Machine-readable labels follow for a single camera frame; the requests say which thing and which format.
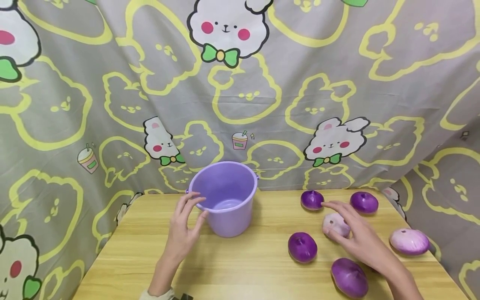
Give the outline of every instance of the right hand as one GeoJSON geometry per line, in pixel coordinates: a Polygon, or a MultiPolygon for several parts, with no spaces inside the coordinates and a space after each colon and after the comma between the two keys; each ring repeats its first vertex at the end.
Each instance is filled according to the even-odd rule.
{"type": "Polygon", "coordinates": [[[187,227],[188,217],[193,208],[205,200],[204,197],[199,196],[199,192],[190,192],[180,197],[175,212],[170,219],[170,229],[164,255],[177,263],[180,263],[187,256],[197,242],[200,237],[200,229],[208,216],[208,211],[203,211],[198,215],[195,227],[192,229],[187,227]]]}
{"type": "Polygon", "coordinates": [[[350,255],[373,268],[384,276],[405,267],[393,252],[382,242],[375,230],[349,204],[330,201],[322,204],[338,212],[352,230],[352,237],[346,239],[334,230],[324,229],[324,234],[340,244],[350,255]]]}

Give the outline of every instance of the onion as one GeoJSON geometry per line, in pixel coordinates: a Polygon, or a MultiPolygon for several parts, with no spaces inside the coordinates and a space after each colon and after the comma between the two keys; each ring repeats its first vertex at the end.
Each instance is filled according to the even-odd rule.
{"type": "Polygon", "coordinates": [[[348,258],[339,258],[332,265],[336,287],[350,298],[359,299],[368,292],[368,279],[362,268],[348,258]]]}
{"type": "Polygon", "coordinates": [[[430,248],[430,241],[423,232],[409,228],[392,232],[390,244],[404,255],[421,255],[430,248]]]}
{"type": "Polygon", "coordinates": [[[322,208],[324,197],[317,191],[304,191],[300,197],[301,205],[308,210],[319,210],[322,208]]]}
{"type": "Polygon", "coordinates": [[[288,252],[297,262],[307,264],[317,255],[317,244],[305,232],[296,232],[288,239],[288,252]]]}
{"type": "Polygon", "coordinates": [[[369,192],[355,192],[350,197],[350,204],[362,214],[373,214],[378,209],[378,200],[369,192]]]}
{"type": "Polygon", "coordinates": [[[339,235],[348,238],[350,235],[350,226],[339,213],[327,214],[322,225],[323,231],[335,230],[339,235]]]}

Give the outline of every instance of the wooden table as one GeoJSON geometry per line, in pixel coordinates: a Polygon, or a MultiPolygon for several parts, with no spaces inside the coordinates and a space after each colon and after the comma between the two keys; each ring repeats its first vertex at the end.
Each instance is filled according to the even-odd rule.
{"type": "MultiPolygon", "coordinates": [[[[347,202],[353,190],[324,190],[326,200],[347,202]]],[[[206,224],[190,256],[177,272],[173,287],[177,297],[186,293],[194,300],[337,300],[347,299],[335,288],[332,262],[349,257],[321,231],[325,214],[300,205],[302,191],[257,192],[251,226],[242,235],[223,239],[206,224]],[[314,262],[292,261],[287,240],[296,231],[312,235],[318,244],[314,262]]],[[[407,227],[387,199],[375,216],[367,217],[381,239],[407,227]]],[[[168,222],[179,195],[145,195],[137,199],[83,279],[74,300],[136,300],[148,287],[157,259],[167,241],[168,222]]],[[[194,209],[189,224],[194,224],[194,209]]],[[[413,273],[425,300],[465,300],[466,296],[428,252],[401,260],[413,273]]],[[[379,275],[363,268],[370,281],[365,299],[393,299],[379,275]]]]}

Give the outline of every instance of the gray curtain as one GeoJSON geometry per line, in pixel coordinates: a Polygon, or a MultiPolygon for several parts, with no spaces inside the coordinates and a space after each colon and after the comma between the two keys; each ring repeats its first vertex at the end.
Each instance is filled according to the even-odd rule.
{"type": "Polygon", "coordinates": [[[136,198],[225,160],[262,191],[382,191],[480,297],[479,15],[479,0],[0,0],[12,300],[70,298],[136,198]]]}

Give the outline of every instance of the purple bucket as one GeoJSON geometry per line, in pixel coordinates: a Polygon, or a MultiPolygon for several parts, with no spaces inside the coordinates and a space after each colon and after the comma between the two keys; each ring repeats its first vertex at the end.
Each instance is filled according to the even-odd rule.
{"type": "Polygon", "coordinates": [[[257,175],[246,165],[223,161],[198,172],[186,192],[199,192],[206,198],[197,207],[208,210],[207,221],[216,235],[233,238],[250,225],[257,181],[257,175]]]}

